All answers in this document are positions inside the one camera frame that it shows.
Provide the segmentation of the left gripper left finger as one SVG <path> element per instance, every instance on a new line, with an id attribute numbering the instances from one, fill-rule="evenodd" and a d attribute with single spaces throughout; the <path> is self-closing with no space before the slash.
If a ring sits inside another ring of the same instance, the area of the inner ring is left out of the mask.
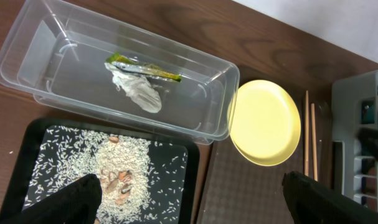
<path id="1" fill-rule="evenodd" d="M 102 201 L 100 179 L 87 174 L 1 224 L 94 224 Z"/>

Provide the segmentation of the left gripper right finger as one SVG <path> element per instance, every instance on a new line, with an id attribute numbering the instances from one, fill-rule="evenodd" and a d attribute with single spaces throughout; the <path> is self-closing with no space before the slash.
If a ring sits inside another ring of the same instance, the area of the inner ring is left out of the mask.
<path id="1" fill-rule="evenodd" d="M 378 213 L 291 171 L 282 180 L 283 196 L 295 223 L 378 224 Z"/>

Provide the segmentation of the yellow plastic plate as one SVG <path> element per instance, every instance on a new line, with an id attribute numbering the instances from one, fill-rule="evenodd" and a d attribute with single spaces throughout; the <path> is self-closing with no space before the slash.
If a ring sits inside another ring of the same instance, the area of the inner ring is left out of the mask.
<path id="1" fill-rule="evenodd" d="M 276 166 L 291 157 L 300 136 L 298 108 L 281 86 L 254 80 L 239 88 L 230 137 L 244 158 L 260 166 Z"/>

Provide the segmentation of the white tissue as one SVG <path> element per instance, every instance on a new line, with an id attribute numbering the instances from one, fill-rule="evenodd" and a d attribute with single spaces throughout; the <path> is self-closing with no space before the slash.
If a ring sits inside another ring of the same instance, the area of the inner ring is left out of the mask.
<path id="1" fill-rule="evenodd" d="M 124 73 L 108 62 L 105 62 L 104 65 L 112 73 L 111 80 L 116 85 L 116 89 L 123 90 L 126 96 L 142 110 L 149 113 L 158 113 L 161 110 L 160 95 L 145 77 Z"/>

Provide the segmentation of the green snack wrapper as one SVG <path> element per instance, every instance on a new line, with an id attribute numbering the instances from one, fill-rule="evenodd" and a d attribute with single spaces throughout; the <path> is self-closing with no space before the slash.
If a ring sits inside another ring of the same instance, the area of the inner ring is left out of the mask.
<path id="1" fill-rule="evenodd" d="M 152 64 L 135 61 L 118 52 L 109 56 L 106 63 L 116 67 L 123 73 L 132 73 L 135 75 L 144 75 L 153 79 L 160 79 L 169 82 L 181 82 L 182 77 L 178 73 L 171 73 L 163 70 L 161 67 Z"/>

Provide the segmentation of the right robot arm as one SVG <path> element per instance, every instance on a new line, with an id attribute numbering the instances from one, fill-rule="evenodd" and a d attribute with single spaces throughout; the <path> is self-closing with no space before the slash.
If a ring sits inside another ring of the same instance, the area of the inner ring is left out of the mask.
<path id="1" fill-rule="evenodd" d="M 378 130 L 360 128 L 357 132 L 357 139 L 378 162 Z"/>

